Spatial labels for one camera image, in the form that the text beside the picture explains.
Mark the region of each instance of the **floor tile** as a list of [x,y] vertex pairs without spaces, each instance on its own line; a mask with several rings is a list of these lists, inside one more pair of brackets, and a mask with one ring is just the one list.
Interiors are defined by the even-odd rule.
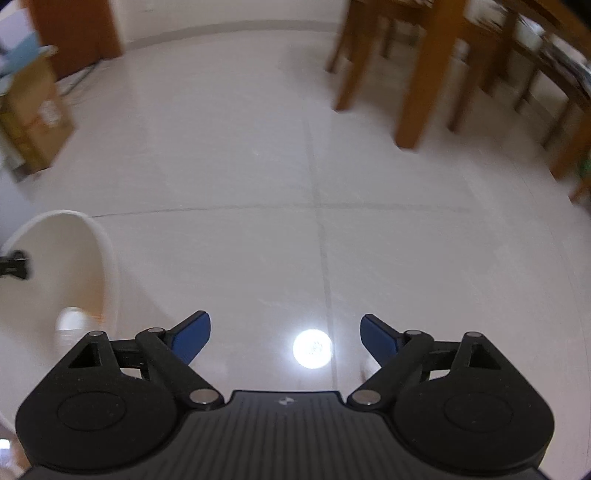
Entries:
[[64,167],[38,179],[40,208],[104,215],[310,203],[301,98],[277,66],[287,40],[270,34],[188,39],[157,46],[150,59],[132,51],[100,72],[74,106],[79,129]]
[[99,219],[125,269],[166,319],[121,318],[119,334],[170,327],[196,310],[212,337],[194,367],[226,398],[232,390],[330,390],[331,365],[307,369],[296,336],[327,331],[314,212],[236,209]]
[[440,340],[482,331],[553,409],[556,432],[545,471],[573,478],[584,470],[585,341],[565,263],[544,222],[365,209],[323,216],[343,393],[359,384],[367,357],[359,340],[365,313]]

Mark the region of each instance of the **white bucket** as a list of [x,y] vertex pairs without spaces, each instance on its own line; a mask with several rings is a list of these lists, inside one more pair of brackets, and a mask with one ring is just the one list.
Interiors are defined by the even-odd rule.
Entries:
[[[105,231],[83,213],[35,217],[1,253],[17,249],[29,256],[29,279],[0,278],[0,421],[12,431],[19,405],[87,331],[133,338],[150,326],[173,324],[118,266]],[[58,320],[64,309],[80,309],[90,322],[70,330],[63,315]],[[120,315],[126,318],[122,329]]]

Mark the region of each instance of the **white plastic bucket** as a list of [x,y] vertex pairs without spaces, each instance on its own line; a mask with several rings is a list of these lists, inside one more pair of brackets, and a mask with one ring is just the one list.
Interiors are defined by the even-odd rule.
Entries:
[[60,312],[78,307],[95,320],[90,329],[114,335],[119,304],[115,253],[90,217],[69,210],[37,216],[1,252],[16,249],[28,254],[32,274],[0,278],[0,417],[10,429],[23,399],[63,354]]

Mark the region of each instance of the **wooden chair leg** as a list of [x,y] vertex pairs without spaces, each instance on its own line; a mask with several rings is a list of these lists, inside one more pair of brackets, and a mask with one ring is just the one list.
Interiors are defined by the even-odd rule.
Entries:
[[421,37],[421,27],[419,25],[413,25],[413,31],[410,33],[410,39],[408,40],[408,44],[411,47],[414,47]]
[[492,88],[494,87],[497,78],[506,72],[506,66],[509,55],[511,54],[513,37],[518,20],[519,14],[517,12],[513,10],[507,12],[505,24],[503,25],[501,33],[501,42],[496,49],[495,58],[491,62],[491,66],[482,81],[482,89],[489,95],[492,92]]
[[550,145],[550,142],[552,142],[552,140],[554,139],[554,137],[556,136],[558,131],[562,128],[562,124],[564,123],[564,120],[569,115],[569,113],[573,109],[574,105],[575,105],[574,100],[571,100],[569,98],[569,101],[566,102],[566,105],[564,106],[564,108],[560,112],[560,115],[556,119],[556,122],[554,122],[554,125],[552,126],[552,128],[550,128],[550,131],[546,134],[544,141],[542,142],[542,147],[544,147],[544,149],[548,148],[548,145]]
[[550,167],[550,173],[555,179],[561,179],[575,167],[577,162],[589,152],[591,147],[591,108],[587,109],[573,138],[564,151]]
[[341,87],[335,104],[335,111],[340,112],[350,108],[353,98],[361,87],[361,80],[371,60],[371,54],[378,33],[378,14],[372,5],[365,11],[363,24],[359,27],[358,39],[353,53],[351,64],[345,82]]
[[569,199],[573,203],[578,203],[581,197],[589,192],[591,188],[591,177],[586,177],[585,179],[581,180],[579,185],[577,186],[576,190],[569,195]]
[[387,59],[390,56],[390,49],[392,48],[392,42],[396,37],[396,20],[389,20],[388,29],[384,36],[384,42],[382,43],[382,57]]
[[350,0],[349,8],[347,10],[347,16],[345,18],[345,23],[341,28],[341,32],[339,34],[339,39],[337,40],[335,50],[333,54],[330,56],[328,63],[326,64],[326,71],[329,73],[334,73],[336,71],[337,64],[339,62],[339,57],[343,50],[346,48],[347,44],[349,44],[350,51],[353,50],[353,43],[354,39],[352,38],[355,35],[355,22],[356,22],[356,14],[359,12],[359,5],[357,5],[356,0]]
[[540,73],[540,69],[538,67],[534,67],[529,78],[527,79],[527,82],[525,83],[525,87],[521,91],[521,95],[519,95],[519,98],[515,101],[515,105],[513,106],[513,109],[516,112],[519,112],[519,110],[521,109],[521,106],[523,105],[523,102],[530,99],[531,86],[534,84],[539,73]]
[[486,73],[491,57],[492,54],[490,52],[487,54],[486,51],[475,50],[473,47],[470,48],[466,59],[466,63],[469,66],[468,72],[464,78],[460,95],[457,98],[452,118],[447,124],[448,129],[452,132],[457,133],[480,81]]

